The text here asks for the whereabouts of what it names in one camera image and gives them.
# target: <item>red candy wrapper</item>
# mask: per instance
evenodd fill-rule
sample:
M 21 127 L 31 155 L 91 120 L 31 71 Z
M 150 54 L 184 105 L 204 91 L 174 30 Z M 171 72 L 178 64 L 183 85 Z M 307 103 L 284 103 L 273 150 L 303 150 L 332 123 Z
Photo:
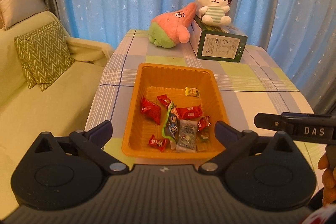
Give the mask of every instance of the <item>red candy wrapper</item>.
M 209 119 L 210 119 L 210 116 L 205 116 L 205 117 L 202 117 L 199 121 L 198 121 L 198 131 L 201 131 L 202 129 L 208 127 L 210 124 L 209 122 Z
M 161 107 L 147 100 L 145 97 L 142 97 L 141 107 L 142 114 L 145 114 L 149 118 L 152 118 L 157 124 L 160 124 Z
M 160 95 L 157 97 L 157 99 L 165 106 L 165 108 L 168 108 L 169 104 L 171 103 L 171 100 L 167 97 L 167 94 Z
M 176 109 L 182 120 L 195 119 L 202 115 L 201 105 Z
M 168 139 L 157 140 L 154 135 L 149 139 L 148 145 L 159 149 L 163 152 L 166 149 L 166 145 L 168 143 Z

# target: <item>plush toy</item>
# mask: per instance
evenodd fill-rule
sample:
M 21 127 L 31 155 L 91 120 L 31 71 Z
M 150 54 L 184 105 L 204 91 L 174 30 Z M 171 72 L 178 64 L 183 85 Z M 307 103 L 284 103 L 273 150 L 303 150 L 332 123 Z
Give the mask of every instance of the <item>plush toy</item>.
M 149 41 L 155 46 L 171 48 L 179 42 L 189 41 L 188 27 L 196 14 L 196 3 L 191 2 L 181 10 L 155 17 L 149 27 Z
M 198 0 L 203 7 L 199 9 L 202 17 L 202 22 L 209 26 L 229 25 L 231 17 L 226 16 L 230 10 L 228 0 Z

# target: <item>table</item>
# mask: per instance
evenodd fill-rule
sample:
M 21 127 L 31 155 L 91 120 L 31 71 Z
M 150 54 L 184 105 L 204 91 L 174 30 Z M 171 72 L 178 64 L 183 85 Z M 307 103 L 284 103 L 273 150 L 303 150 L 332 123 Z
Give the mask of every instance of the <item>table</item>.
M 171 160 L 136 159 L 121 151 L 122 139 L 131 101 L 135 76 L 140 63 L 159 63 L 213 71 L 222 95 L 230 125 L 238 130 L 251 129 L 262 136 L 272 136 L 273 131 L 256 128 L 253 120 L 258 112 L 313 113 L 307 100 L 283 73 L 268 53 L 260 47 L 246 45 L 240 63 L 199 60 L 190 43 L 178 44 L 171 49 L 156 47 L 148 41 L 144 30 L 129 30 L 106 65 L 97 89 L 85 131 L 104 120 L 113 125 L 113 137 L 104 150 L 129 165 L 174 164 Z M 325 145 L 295 142 L 318 178 L 316 190 L 323 187 L 321 170 L 317 163 Z M 181 160 L 179 164 L 201 161 Z

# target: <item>plastic basket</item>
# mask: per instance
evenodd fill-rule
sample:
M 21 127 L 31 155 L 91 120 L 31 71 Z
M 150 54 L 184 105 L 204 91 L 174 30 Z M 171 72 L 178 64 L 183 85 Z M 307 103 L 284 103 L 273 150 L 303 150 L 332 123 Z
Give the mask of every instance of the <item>plastic basket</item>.
M 197 88 L 200 98 L 186 96 L 185 87 Z M 164 152 L 150 147 L 148 141 L 154 134 L 162 139 L 162 127 L 167 109 L 157 100 L 158 95 L 167 94 L 177 107 L 202 105 L 203 114 L 210 116 L 211 125 L 206 150 L 197 153 L 177 152 L 170 149 Z M 141 98 L 161 107 L 161 124 L 141 114 Z M 215 122 L 228 122 L 221 94 L 211 70 L 142 63 L 138 67 L 131 104 L 122 143 L 122 151 L 127 156 L 153 159 L 209 159 L 225 148 L 217 141 L 214 133 Z

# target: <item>gray pillow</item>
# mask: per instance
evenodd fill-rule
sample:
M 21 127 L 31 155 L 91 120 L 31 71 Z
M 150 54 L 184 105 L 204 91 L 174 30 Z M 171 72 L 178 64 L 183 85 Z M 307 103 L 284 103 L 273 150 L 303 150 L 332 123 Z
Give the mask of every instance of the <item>gray pillow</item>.
M 46 10 L 47 7 L 42 0 L 0 0 L 0 20 L 4 30 Z

